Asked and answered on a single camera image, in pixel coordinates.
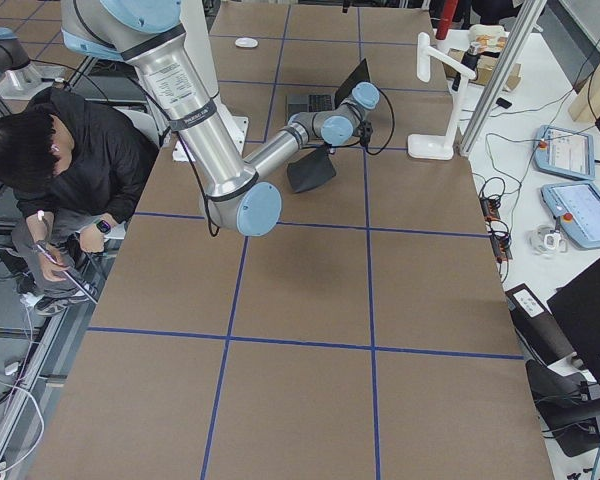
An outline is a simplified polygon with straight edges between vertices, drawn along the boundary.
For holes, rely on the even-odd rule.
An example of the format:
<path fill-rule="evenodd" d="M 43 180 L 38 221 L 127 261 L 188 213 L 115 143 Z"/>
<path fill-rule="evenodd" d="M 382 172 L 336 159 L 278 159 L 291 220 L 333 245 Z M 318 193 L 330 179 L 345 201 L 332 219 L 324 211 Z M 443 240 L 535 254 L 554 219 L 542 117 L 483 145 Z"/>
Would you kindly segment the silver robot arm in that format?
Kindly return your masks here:
<path fill-rule="evenodd" d="M 264 235 L 279 220 L 281 195 L 266 176 L 312 140 L 344 144 L 380 99 L 372 83 L 359 81 L 335 109 L 295 115 L 264 146 L 243 157 L 199 74 L 214 69 L 202 6 L 64 1 L 61 14 L 67 48 L 134 67 L 148 97 L 207 178 L 201 206 L 208 221 L 244 236 Z"/>

